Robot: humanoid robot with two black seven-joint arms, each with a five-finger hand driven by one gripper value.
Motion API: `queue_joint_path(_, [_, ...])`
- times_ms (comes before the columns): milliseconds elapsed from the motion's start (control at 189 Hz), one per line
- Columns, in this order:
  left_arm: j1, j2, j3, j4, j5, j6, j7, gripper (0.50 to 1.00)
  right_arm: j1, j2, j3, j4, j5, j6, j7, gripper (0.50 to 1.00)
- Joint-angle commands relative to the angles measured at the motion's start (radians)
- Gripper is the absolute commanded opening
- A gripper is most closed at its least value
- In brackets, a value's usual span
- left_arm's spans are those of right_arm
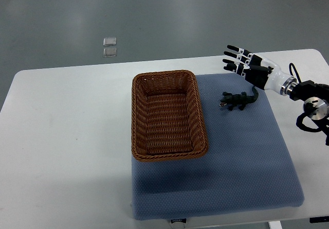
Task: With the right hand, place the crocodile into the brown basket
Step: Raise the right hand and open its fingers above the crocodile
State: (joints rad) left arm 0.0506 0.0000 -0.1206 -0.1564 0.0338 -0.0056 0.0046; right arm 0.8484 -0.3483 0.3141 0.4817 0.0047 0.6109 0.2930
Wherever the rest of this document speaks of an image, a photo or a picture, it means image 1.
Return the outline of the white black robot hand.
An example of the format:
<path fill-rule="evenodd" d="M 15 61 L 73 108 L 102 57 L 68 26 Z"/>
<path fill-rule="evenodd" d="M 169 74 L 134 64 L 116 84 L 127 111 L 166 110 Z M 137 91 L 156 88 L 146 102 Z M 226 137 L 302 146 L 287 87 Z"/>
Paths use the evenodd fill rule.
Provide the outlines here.
<path fill-rule="evenodd" d="M 262 90 L 272 90 L 286 96 L 297 85 L 297 79 L 286 74 L 275 62 L 246 49 L 228 45 L 224 70 L 236 73 Z"/>

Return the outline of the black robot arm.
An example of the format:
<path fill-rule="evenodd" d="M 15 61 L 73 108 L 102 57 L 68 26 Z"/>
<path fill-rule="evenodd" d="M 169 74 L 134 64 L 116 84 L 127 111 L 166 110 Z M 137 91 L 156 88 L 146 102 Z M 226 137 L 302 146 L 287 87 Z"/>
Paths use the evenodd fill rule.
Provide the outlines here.
<path fill-rule="evenodd" d="M 298 83 L 289 94 L 293 101 L 303 101 L 303 113 L 296 119 L 296 126 L 305 132 L 323 132 L 328 145 L 328 85 L 304 81 Z M 306 126 L 303 121 L 309 118 L 317 127 Z"/>

